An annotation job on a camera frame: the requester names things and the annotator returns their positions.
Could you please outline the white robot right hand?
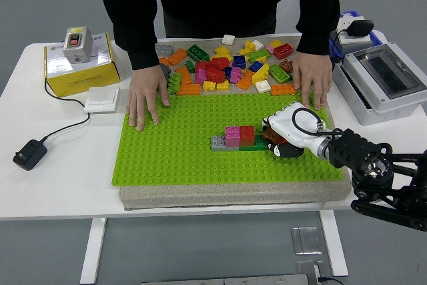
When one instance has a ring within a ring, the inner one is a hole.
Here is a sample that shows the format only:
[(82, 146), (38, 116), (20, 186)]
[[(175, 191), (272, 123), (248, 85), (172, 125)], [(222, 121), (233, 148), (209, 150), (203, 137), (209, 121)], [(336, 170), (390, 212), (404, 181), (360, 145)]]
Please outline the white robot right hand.
[(309, 149), (321, 160), (329, 159), (328, 144), (332, 132), (312, 110), (299, 102), (285, 106), (274, 115), (264, 118), (264, 123), (286, 140), (285, 143), (269, 143), (268, 149), (280, 158), (296, 158)]

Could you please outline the person's right hand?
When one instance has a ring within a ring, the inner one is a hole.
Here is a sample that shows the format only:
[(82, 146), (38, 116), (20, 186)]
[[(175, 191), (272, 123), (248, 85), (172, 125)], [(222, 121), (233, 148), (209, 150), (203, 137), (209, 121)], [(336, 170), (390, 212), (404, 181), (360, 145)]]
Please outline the person's right hand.
[(169, 107), (167, 81), (160, 65), (138, 69), (133, 72), (129, 84), (129, 96), (126, 105), (126, 114), (129, 116), (129, 125), (142, 131), (145, 124), (145, 109), (151, 115), (153, 123), (159, 124), (159, 115), (155, 104), (159, 91), (161, 102)]

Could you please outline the person's left hand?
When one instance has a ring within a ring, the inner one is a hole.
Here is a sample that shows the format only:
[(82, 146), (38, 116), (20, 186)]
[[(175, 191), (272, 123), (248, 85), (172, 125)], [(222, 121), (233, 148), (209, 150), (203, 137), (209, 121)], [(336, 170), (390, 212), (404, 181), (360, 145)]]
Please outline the person's left hand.
[(313, 104), (316, 110), (327, 105), (327, 96), (332, 86), (332, 62), (328, 55), (296, 53), (293, 62), (294, 87), (302, 93), (302, 104), (310, 106), (313, 90)]

